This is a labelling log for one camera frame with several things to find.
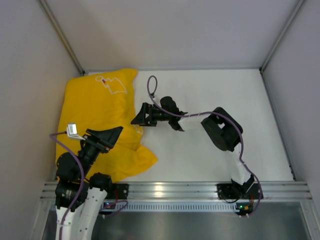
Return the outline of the yellow pillowcase with white print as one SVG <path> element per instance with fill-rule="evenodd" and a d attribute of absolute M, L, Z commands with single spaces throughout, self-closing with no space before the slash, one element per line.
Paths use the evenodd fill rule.
<path fill-rule="evenodd" d="M 116 71 L 72 78 L 68 81 L 58 131 L 75 123 L 79 135 L 87 129 L 104 131 L 119 126 L 123 130 L 109 153 L 100 154 L 86 175 L 110 175 L 113 182 L 147 171 L 157 157 L 142 145 L 143 128 L 132 125 L 136 116 L 133 82 L 138 71 L 123 68 Z"/>

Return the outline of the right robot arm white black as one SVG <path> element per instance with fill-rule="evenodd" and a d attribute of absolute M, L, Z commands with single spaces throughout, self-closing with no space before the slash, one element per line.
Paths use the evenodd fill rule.
<path fill-rule="evenodd" d="M 216 148 L 227 153 L 231 167 L 231 189 L 240 196 L 250 191 L 255 175 L 242 159 L 243 128 L 224 108 L 189 114 L 181 111 L 172 97 L 165 96 L 160 99 L 160 104 L 155 101 L 152 104 L 142 103 L 130 124 L 156 127 L 158 122 L 167 122 L 178 132 L 204 131 Z"/>

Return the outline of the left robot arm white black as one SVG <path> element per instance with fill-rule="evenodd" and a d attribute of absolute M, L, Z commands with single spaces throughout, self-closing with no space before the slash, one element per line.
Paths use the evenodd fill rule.
<path fill-rule="evenodd" d="M 113 183 L 110 175 L 97 172 L 90 178 L 86 176 L 98 156 L 115 147 L 122 131 L 121 126 L 107 130 L 87 129 L 80 136 L 76 124 L 70 123 L 62 134 L 79 141 L 78 153 L 58 140 L 59 133 L 50 135 L 66 151 L 56 162 L 57 240 L 90 240 L 98 215 L 120 202 L 120 185 Z"/>

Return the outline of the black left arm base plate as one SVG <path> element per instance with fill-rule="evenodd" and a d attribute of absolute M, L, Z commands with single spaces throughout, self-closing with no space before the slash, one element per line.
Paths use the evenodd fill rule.
<path fill-rule="evenodd" d="M 110 199 L 112 200 L 126 200 L 129 194 L 129 184 L 115 183 L 112 185 Z"/>

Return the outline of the aluminium front rail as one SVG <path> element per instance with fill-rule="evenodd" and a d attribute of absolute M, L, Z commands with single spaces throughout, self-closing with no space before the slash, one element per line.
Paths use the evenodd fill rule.
<path fill-rule="evenodd" d="M 219 201 L 217 182 L 124 182 L 131 201 Z M 310 189 L 301 181 L 262 181 L 263 201 L 300 202 L 312 200 Z"/>

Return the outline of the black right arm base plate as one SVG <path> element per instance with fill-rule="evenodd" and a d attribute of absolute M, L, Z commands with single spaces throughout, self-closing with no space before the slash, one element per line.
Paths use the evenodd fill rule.
<path fill-rule="evenodd" d="M 216 185 L 218 198 L 220 200 L 249 200 L 253 197 L 254 200 L 257 200 L 260 196 L 260 188 L 257 183 L 254 183 L 253 186 L 245 193 L 236 189 L 231 183 L 219 183 Z"/>

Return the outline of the aluminium left corner post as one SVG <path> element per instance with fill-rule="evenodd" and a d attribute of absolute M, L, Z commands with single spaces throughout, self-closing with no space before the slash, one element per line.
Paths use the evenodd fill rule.
<path fill-rule="evenodd" d="M 80 76 L 84 76 L 86 71 L 82 67 L 79 59 L 77 58 L 70 42 L 68 41 L 62 27 L 60 26 L 54 12 L 52 11 L 50 5 L 46 0 L 37 0 L 40 8 L 44 12 L 45 16 L 47 17 L 50 25 L 52 26 L 53 30 L 55 31 L 57 37 L 59 38 L 61 44 L 63 45 L 64 49 L 66 50 L 70 60 L 72 61 L 74 67 L 76 68 L 77 72 Z"/>

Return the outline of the aluminium corner post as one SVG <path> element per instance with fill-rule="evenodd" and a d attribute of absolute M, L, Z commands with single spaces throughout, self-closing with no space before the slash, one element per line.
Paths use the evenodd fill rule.
<path fill-rule="evenodd" d="M 57 37 L 59 38 L 61 44 L 63 45 L 64 49 L 66 50 L 70 60 L 72 61 L 74 67 L 76 68 L 77 72 L 80 76 L 84 76 L 86 71 L 82 67 L 79 59 L 77 58 L 70 42 L 68 41 L 62 27 L 60 26 L 54 12 L 52 11 L 50 5 L 46 0 L 37 0 L 40 8 L 44 12 L 45 16 L 47 17 L 50 25 L 52 26 L 53 30 L 55 31 Z"/>
<path fill-rule="evenodd" d="M 259 67 L 259 72 L 262 75 L 267 66 L 269 65 L 270 61 L 272 60 L 273 56 L 275 55 L 276 51 L 280 47 L 281 43 L 285 39 L 287 33 L 289 32 L 290 28 L 294 24 L 297 16 L 299 15 L 300 11 L 304 7 L 306 0 L 296 0 L 292 10 L 289 12 L 288 16 L 286 17 L 284 23 L 282 24 L 279 33 L 276 35 L 271 48 L 267 52 L 266 57 L 264 58 L 261 66 Z"/>

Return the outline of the aluminium right corner post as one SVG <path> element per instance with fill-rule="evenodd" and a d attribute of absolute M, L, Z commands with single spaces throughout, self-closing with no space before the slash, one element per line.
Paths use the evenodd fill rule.
<path fill-rule="evenodd" d="M 259 72 L 262 75 L 267 66 L 269 65 L 270 61 L 272 60 L 273 56 L 275 55 L 276 51 L 280 47 L 281 43 L 285 39 L 287 33 L 289 32 L 290 28 L 294 24 L 297 16 L 299 15 L 300 11 L 304 7 L 306 0 L 296 0 L 292 10 L 289 12 L 288 16 L 286 17 L 284 23 L 282 24 L 279 33 L 276 35 L 271 48 L 267 52 L 266 57 L 264 58 L 261 66 L 259 67 Z"/>

